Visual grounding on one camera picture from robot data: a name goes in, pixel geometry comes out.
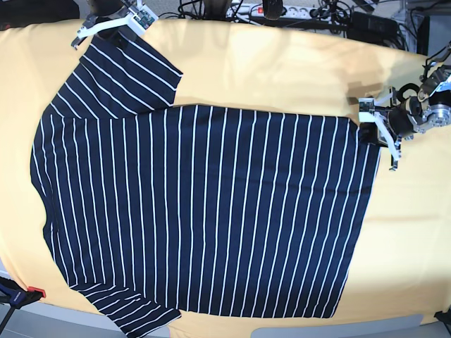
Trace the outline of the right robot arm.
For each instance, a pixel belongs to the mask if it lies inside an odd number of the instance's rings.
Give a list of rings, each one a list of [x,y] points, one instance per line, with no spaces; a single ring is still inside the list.
[[[88,1],[88,3],[90,13],[97,17],[95,23],[111,20],[115,14],[126,7],[120,0],[95,0]],[[137,39],[137,35],[127,25],[102,30],[97,33],[97,36],[122,51],[125,51],[129,42],[134,42]]]

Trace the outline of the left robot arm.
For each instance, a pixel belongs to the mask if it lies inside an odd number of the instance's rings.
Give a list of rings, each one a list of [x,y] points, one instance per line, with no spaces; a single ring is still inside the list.
[[[423,65],[420,85],[408,83],[399,89],[390,87],[386,99],[372,99],[359,110],[379,113],[383,126],[396,142],[450,124],[450,45],[429,56]]]

